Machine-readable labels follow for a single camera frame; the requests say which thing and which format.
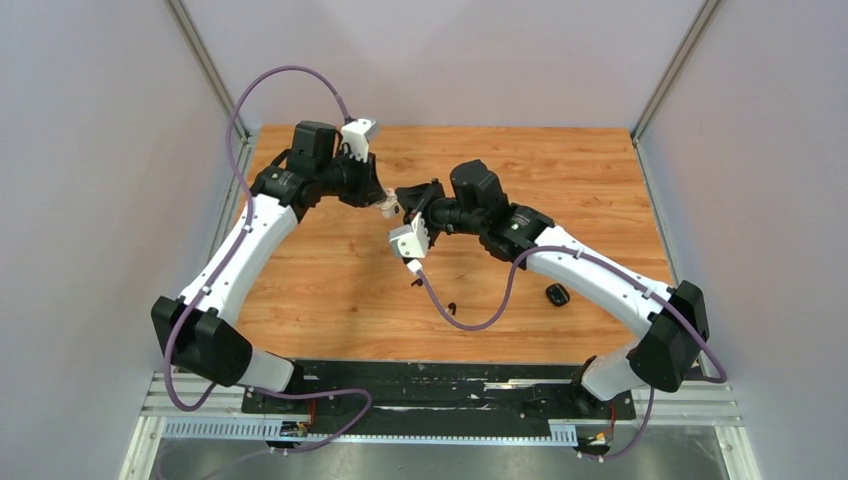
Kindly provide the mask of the white earbud charging case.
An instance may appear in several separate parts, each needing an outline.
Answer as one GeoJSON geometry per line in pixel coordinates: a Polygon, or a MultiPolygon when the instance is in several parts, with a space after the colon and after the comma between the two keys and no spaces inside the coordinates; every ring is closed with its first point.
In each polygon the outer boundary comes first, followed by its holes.
{"type": "Polygon", "coordinates": [[[385,198],[378,204],[378,209],[382,217],[389,219],[398,216],[402,212],[402,207],[400,206],[395,190],[385,188],[383,193],[385,194],[385,198]]]}

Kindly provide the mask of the black earbud charging case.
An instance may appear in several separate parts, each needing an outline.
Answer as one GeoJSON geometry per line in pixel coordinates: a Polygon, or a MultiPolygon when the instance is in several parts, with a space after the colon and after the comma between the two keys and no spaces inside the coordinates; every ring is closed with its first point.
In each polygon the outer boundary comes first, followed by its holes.
{"type": "Polygon", "coordinates": [[[552,283],[545,289],[548,301],[556,307],[564,307],[571,300],[571,295],[566,287],[560,283],[552,283]]]}

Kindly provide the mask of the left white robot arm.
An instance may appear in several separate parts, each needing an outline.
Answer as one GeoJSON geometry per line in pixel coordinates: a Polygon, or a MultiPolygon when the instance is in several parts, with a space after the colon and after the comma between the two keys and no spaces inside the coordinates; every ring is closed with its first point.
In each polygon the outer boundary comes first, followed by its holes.
{"type": "Polygon", "coordinates": [[[161,297],[151,317],[169,364],[222,386],[268,390],[283,413],[298,411],[306,386],[292,361],[254,347],[235,327],[247,294],[279,244],[324,197],[355,208],[386,201],[369,142],[372,119],[341,128],[302,121],[292,145],[255,178],[245,208],[213,259],[174,299],[161,297]]]}

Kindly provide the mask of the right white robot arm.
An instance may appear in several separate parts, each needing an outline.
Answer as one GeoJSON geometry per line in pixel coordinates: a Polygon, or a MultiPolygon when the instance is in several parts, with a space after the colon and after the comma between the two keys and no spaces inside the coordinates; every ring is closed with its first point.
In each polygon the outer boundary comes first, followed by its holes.
{"type": "Polygon", "coordinates": [[[703,290],[689,281],[676,286],[629,270],[587,247],[547,215],[509,201],[498,176],[481,161],[455,167],[454,194],[438,180],[397,189],[403,226],[392,230],[393,253],[435,293],[422,261],[442,233],[478,238],[513,271],[546,276],[602,307],[636,337],[612,354],[589,358],[572,381],[571,403],[596,417],[618,394],[647,385],[674,393],[705,352],[709,324],[703,290]]]}

